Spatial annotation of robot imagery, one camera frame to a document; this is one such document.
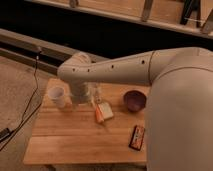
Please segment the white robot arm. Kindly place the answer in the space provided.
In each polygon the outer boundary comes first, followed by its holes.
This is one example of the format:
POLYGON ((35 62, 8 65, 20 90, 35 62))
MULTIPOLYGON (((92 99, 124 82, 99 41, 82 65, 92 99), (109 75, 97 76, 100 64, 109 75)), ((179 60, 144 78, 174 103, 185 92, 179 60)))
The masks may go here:
POLYGON ((147 171, 213 171, 212 51, 153 50, 97 63, 77 53, 57 75, 69 84, 76 102, 88 96, 88 82, 148 86, 147 171))

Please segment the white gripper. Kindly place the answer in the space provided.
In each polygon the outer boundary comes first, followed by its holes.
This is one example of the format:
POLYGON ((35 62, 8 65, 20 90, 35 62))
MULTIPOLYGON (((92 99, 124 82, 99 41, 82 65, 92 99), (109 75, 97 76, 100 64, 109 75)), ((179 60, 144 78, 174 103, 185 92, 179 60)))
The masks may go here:
POLYGON ((70 98, 74 104, 84 104, 90 100, 90 90, 87 83, 72 83, 69 85, 70 98))

